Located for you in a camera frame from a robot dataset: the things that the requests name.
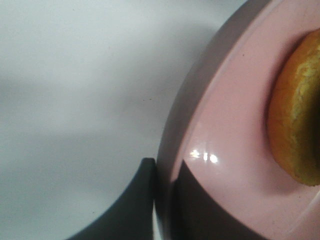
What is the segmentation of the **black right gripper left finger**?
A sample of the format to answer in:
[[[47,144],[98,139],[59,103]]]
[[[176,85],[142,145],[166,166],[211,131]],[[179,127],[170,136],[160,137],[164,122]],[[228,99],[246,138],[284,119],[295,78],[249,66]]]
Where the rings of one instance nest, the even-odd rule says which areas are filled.
[[[143,158],[120,197],[71,240],[153,240],[156,162]]]

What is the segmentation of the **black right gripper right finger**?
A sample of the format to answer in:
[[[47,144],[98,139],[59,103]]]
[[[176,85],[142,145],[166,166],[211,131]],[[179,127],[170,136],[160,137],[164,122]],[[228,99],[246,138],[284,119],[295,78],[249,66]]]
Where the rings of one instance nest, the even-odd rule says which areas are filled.
[[[207,194],[183,162],[173,191],[172,238],[251,240],[253,233]]]

